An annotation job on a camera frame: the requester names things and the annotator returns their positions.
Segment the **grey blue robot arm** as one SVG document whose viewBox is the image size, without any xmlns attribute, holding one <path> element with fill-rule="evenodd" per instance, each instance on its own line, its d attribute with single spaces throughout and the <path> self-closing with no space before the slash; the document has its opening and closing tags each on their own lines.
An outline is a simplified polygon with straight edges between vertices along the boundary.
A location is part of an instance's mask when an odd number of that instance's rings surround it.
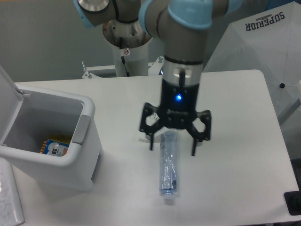
<svg viewBox="0 0 301 226">
<path fill-rule="evenodd" d="M 209 110 L 196 111 L 208 31 L 212 20 L 242 5 L 240 0 L 76 0 L 87 27 L 112 22 L 111 35 L 123 49 L 142 45 L 144 37 L 165 45 L 158 106 L 145 103 L 139 130 L 150 140 L 161 128 L 184 129 L 193 147 L 211 138 Z"/>
</svg>

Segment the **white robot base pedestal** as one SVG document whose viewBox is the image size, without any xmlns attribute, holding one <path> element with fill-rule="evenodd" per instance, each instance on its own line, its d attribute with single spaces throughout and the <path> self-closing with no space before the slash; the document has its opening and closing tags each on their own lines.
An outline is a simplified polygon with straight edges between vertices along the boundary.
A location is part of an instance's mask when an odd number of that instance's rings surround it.
<svg viewBox="0 0 301 226">
<path fill-rule="evenodd" d="M 121 62 L 126 64 L 130 70 L 130 73 L 134 75 L 137 69 L 145 74 L 148 73 L 149 63 L 149 42 L 136 48 L 122 48 L 110 44 L 113 54 L 113 60 L 116 69 L 121 66 Z"/>
</svg>

